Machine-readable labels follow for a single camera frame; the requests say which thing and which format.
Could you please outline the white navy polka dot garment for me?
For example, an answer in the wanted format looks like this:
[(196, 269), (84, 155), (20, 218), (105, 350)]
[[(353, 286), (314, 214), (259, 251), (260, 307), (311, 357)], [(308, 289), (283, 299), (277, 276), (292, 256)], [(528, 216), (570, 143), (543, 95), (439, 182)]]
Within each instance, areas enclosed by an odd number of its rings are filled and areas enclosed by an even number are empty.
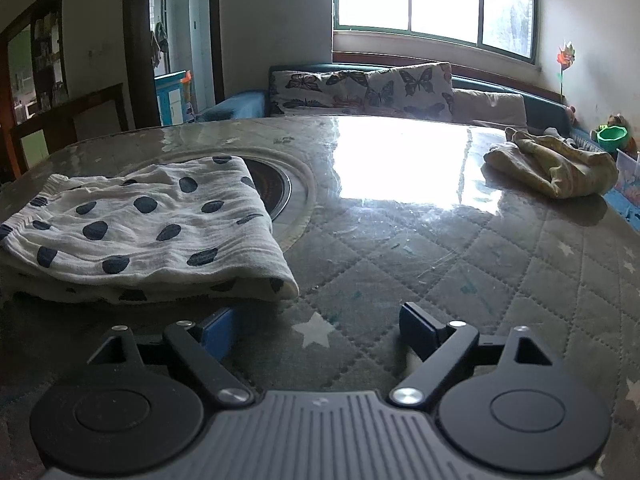
[(55, 301), (294, 299), (299, 288), (244, 159), (51, 174), (1, 225), (9, 286)]

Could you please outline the grey star quilted table cover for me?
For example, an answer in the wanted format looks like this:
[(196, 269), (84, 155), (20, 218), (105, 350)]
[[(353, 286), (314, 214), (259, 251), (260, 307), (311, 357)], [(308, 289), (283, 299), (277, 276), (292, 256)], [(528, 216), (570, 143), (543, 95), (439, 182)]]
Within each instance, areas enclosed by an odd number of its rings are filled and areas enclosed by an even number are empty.
[(289, 117), (148, 129), (52, 155), (1, 193), (9, 217), (50, 174), (111, 177), (201, 155), (270, 156), (311, 172), (273, 227), (299, 297), (240, 314), (229, 370), (258, 391), (376, 390), (411, 370), (398, 311), (413, 301), (484, 334), (530, 327), (604, 403), (597, 470), (639, 474), (639, 237), (598, 196), (548, 200), (484, 164), (498, 130), (382, 117)]

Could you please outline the crumpled yellow garment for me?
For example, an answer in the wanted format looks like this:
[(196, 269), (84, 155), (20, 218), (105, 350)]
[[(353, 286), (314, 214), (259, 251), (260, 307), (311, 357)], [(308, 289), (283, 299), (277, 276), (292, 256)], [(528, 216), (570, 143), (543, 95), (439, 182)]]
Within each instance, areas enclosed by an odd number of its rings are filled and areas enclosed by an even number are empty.
[(484, 155), (488, 166), (555, 200), (608, 192), (618, 179), (605, 152), (572, 148), (556, 136), (533, 136), (506, 128), (506, 140)]

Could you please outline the round dark induction cooktop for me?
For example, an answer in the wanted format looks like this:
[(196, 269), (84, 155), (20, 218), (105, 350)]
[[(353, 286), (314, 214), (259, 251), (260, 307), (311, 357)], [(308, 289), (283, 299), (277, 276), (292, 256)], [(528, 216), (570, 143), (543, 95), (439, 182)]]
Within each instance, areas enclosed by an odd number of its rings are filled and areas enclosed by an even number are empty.
[(272, 162), (251, 158), (244, 159), (244, 162), (266, 211), (272, 220), (276, 220), (291, 199), (290, 177)]

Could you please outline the green plastic bowl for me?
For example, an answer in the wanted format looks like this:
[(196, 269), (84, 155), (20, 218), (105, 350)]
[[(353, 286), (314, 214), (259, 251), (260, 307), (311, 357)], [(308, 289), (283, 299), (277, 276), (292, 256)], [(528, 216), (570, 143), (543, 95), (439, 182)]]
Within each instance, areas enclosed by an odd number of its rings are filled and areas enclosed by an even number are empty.
[(624, 152), (629, 148), (631, 135), (624, 126), (603, 125), (597, 130), (596, 139), (603, 151), (608, 154), (614, 154), (617, 151)]

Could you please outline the blue sofa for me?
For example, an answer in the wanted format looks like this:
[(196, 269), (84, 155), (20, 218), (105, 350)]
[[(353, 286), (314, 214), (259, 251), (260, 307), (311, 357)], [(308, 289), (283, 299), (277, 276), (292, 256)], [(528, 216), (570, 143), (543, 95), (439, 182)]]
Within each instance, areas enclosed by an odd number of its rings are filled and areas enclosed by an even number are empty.
[(568, 136), (574, 112), (483, 81), (454, 77), (448, 63), (340, 70), (270, 70), (266, 91), (245, 91), (195, 116), (197, 122), (294, 115), (368, 115), (452, 122)]

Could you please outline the beige cushion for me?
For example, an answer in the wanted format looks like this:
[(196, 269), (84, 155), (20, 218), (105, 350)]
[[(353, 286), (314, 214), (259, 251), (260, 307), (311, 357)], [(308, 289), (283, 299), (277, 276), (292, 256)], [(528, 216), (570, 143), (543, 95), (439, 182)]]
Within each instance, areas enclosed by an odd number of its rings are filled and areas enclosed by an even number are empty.
[(497, 128), (525, 128), (524, 98), (518, 93), (454, 89), (455, 122), (488, 124)]

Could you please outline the dark wooden table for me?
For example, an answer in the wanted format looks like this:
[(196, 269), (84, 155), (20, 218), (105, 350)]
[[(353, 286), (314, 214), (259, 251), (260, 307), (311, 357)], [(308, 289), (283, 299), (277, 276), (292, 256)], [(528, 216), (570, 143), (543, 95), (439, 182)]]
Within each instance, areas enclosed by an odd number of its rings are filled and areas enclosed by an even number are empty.
[(3, 133), (14, 178), (17, 179), (28, 171), (27, 159), (22, 145), (22, 140), (26, 136), (41, 130), (49, 152), (55, 153), (78, 141), (74, 119), (87, 110), (112, 102), (119, 130), (127, 131), (129, 124), (123, 88), (123, 84), (113, 84), (101, 90), (90, 92), (46, 112), (35, 114), (26, 122), (22, 122), (21, 125), (14, 125), (8, 132)]

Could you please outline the butterfly print cushion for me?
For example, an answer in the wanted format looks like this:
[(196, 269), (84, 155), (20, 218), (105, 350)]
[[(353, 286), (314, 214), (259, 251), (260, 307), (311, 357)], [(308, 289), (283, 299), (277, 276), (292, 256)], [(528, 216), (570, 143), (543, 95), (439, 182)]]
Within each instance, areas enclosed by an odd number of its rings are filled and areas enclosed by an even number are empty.
[(451, 122), (454, 88), (448, 63), (326, 73), (275, 70), (273, 115), (370, 115)]

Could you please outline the blue white small cabinet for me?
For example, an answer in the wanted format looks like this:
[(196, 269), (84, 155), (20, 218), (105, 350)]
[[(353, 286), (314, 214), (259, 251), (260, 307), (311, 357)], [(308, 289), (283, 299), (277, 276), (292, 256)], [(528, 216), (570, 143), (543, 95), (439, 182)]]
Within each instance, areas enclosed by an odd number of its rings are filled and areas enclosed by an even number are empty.
[(154, 78), (157, 107), (163, 127), (194, 122), (191, 81), (190, 70), (179, 70)]

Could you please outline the colourful pinwheel toy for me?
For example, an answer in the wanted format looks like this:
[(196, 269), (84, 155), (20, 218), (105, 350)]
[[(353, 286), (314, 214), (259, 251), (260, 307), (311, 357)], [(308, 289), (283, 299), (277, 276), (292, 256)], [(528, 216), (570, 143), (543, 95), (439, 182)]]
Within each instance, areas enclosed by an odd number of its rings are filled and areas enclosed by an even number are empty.
[(562, 47), (559, 47), (558, 54), (556, 55), (556, 62), (559, 65), (559, 96), (560, 102), (565, 101), (564, 96), (564, 77), (565, 72), (569, 70), (575, 63), (576, 50), (574, 44), (571, 41), (567, 41)]

